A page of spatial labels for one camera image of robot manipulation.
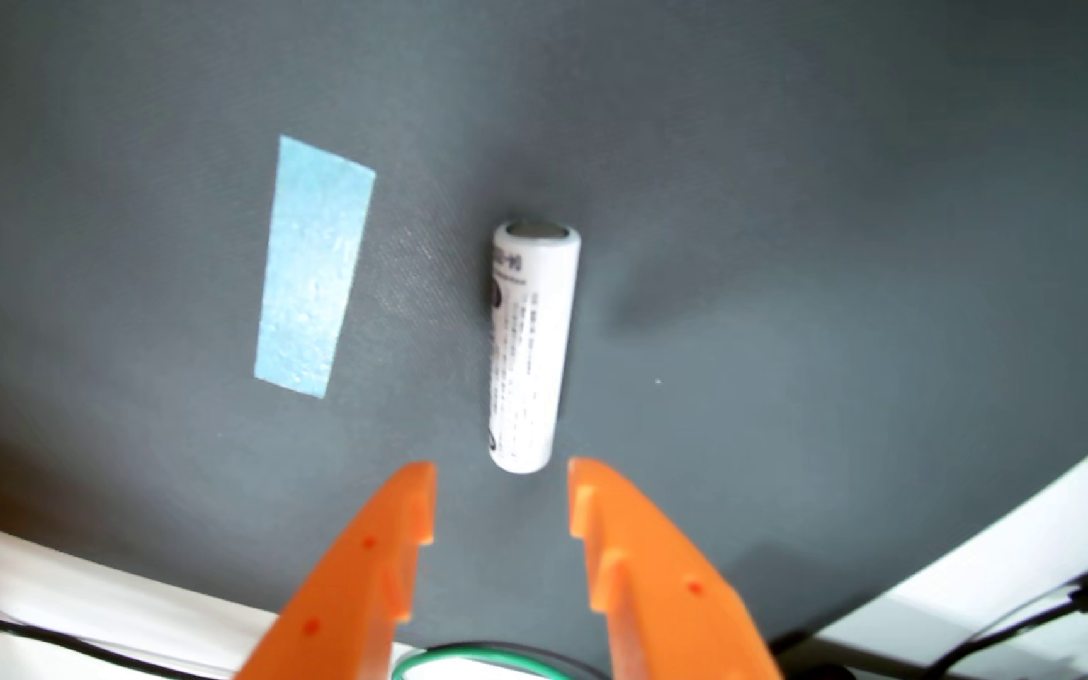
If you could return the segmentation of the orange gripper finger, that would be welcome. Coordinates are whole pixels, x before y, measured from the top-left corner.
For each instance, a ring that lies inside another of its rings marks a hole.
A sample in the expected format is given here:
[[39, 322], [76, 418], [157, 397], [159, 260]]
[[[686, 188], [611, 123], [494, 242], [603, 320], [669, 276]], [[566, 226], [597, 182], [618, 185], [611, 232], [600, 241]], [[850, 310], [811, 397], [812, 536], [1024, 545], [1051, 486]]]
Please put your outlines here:
[[641, 489], [589, 457], [567, 480], [614, 679], [781, 679], [735, 589]]
[[436, 468], [411, 462], [356, 512], [251, 651], [238, 679], [388, 679], [418, 549], [434, 539]]

